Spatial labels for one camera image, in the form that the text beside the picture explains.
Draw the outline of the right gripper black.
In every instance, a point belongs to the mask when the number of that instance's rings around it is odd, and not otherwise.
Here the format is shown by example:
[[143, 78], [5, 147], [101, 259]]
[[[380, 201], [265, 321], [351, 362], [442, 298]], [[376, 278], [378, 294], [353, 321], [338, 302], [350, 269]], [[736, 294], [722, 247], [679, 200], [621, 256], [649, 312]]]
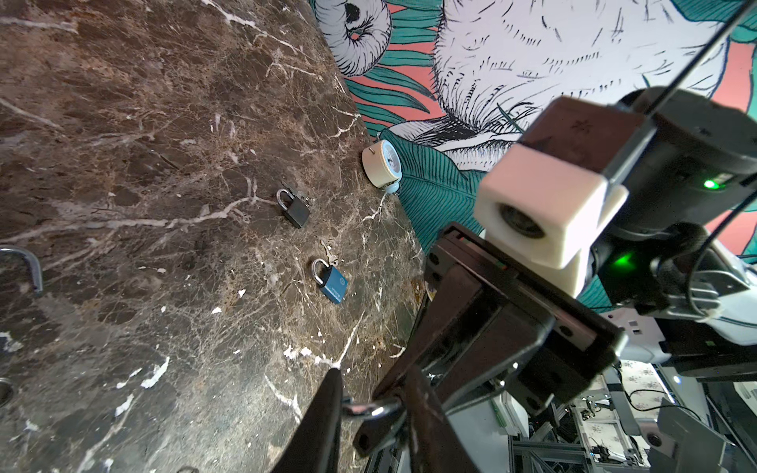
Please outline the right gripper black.
[[[435, 298], [373, 392], [397, 396], [413, 367], [425, 369], [455, 325], [477, 301], [492, 315], [431, 386], [447, 412], [507, 392], [531, 415], [567, 403], [609, 368], [627, 343], [625, 332], [524, 264], [459, 224], [443, 229], [427, 259]], [[408, 441], [403, 408], [364, 422], [353, 445], [367, 457], [394, 439]]]

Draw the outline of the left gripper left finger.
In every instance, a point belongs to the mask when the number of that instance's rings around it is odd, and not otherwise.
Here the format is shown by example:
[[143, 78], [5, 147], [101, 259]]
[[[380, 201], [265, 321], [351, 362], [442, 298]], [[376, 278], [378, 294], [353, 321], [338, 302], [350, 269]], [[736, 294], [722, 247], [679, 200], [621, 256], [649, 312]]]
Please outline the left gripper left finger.
[[342, 374], [330, 369], [273, 473], [337, 471], [343, 399]]

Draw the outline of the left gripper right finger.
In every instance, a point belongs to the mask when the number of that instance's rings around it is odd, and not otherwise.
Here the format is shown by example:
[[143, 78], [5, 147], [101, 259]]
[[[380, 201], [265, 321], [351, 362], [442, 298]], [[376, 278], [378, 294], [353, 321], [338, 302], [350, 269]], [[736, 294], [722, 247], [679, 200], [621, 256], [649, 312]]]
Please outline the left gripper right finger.
[[405, 376], [403, 404], [412, 472], [479, 471], [417, 366], [411, 366]]

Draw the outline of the blue padlock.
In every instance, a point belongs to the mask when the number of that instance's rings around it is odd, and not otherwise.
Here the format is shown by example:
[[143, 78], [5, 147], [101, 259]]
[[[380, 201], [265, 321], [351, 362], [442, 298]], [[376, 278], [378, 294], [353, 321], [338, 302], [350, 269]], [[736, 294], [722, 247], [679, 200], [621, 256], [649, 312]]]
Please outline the blue padlock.
[[338, 269], [338, 258], [324, 240], [319, 242], [325, 251], [325, 258], [315, 258], [311, 262], [311, 277], [321, 293], [331, 303], [340, 305], [347, 293], [348, 281]]

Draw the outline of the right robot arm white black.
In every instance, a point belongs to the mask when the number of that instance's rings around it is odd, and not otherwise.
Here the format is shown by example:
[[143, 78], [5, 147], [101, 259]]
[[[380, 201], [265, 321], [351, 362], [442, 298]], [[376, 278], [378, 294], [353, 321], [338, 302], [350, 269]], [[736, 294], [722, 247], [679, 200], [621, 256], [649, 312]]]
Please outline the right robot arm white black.
[[374, 391], [354, 445], [368, 456], [447, 416], [510, 394], [532, 415], [587, 390], [634, 332], [579, 300], [599, 279], [613, 307], [662, 329], [654, 360], [700, 382], [756, 378], [756, 271], [707, 230], [756, 201], [756, 124], [656, 87], [616, 106], [552, 102], [479, 184], [483, 228], [438, 234], [436, 292]]

